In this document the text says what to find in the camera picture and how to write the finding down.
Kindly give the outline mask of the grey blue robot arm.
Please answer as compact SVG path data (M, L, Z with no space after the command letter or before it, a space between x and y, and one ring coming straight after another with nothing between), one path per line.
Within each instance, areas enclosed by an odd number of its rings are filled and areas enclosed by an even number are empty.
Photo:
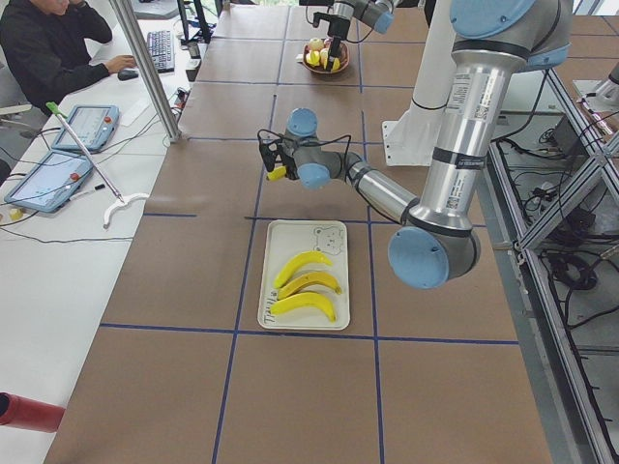
M392 0L342 0L335 1L329 13L315 13L313 26L317 27L321 20L328 26L327 35L331 39L326 70L330 72L339 58L339 49L342 42L348 40L350 23L353 18L358 19L371 30L385 34L394 20L396 6L399 1Z
M573 8L567 1L456 1L449 9L456 69L421 195L408 191L349 151L326 149L317 119L295 109L285 132L264 142L268 171L281 163L291 180L319 189L351 185L373 208L399 222L389 243L397 277L419 289L463 276L480 243L468 217L496 120L515 73L549 69L568 55Z

